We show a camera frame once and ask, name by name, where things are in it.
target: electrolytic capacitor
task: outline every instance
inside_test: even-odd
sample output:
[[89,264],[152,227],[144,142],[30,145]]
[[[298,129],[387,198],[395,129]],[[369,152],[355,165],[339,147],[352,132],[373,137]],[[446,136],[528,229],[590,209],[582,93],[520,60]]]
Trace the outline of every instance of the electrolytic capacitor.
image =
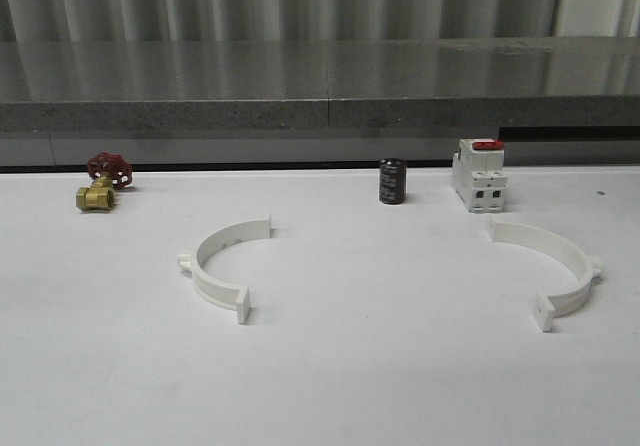
[[404,202],[407,184],[407,162],[397,158],[380,161],[380,201],[384,204]]

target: gate valve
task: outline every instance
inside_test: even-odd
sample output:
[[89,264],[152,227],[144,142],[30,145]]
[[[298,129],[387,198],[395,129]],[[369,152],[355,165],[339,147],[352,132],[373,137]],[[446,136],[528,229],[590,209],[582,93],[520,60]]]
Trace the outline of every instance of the gate valve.
[[76,193],[76,206],[82,211],[111,210],[115,205],[114,189],[124,189],[133,181],[133,168],[119,154],[100,153],[87,162],[93,179],[88,188]]

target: metal wall panel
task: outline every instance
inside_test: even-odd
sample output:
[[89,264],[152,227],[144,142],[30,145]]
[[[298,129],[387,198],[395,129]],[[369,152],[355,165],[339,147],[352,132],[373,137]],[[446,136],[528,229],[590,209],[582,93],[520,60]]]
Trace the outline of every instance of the metal wall panel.
[[0,40],[635,35],[637,16],[637,0],[0,0]]

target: white pipe clamp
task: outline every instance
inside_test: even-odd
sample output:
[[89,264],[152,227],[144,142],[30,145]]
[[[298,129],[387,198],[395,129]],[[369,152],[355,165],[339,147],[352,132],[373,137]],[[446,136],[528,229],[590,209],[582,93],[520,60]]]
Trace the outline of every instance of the white pipe clamp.
[[579,309],[591,292],[591,280],[602,273],[602,260],[585,254],[568,239],[527,224],[507,223],[492,218],[491,237],[496,243],[509,243],[539,251],[560,261],[576,276],[572,291],[547,296],[538,293],[533,316],[542,331],[551,331],[553,318]]
[[271,218],[246,221],[213,233],[195,250],[187,249],[178,256],[178,266],[191,271],[196,291],[207,301],[225,309],[235,310],[238,324],[245,324],[249,316],[249,288],[221,281],[204,272],[202,267],[216,253],[244,241],[271,237]]

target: brass pipe fitting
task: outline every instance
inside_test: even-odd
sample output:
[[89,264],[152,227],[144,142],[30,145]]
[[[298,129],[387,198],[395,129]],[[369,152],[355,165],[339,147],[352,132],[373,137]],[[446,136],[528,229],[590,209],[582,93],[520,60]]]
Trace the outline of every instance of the brass pipe fitting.
[[111,210],[115,202],[113,180],[109,174],[96,178],[90,187],[80,188],[76,193],[76,206],[82,211]]

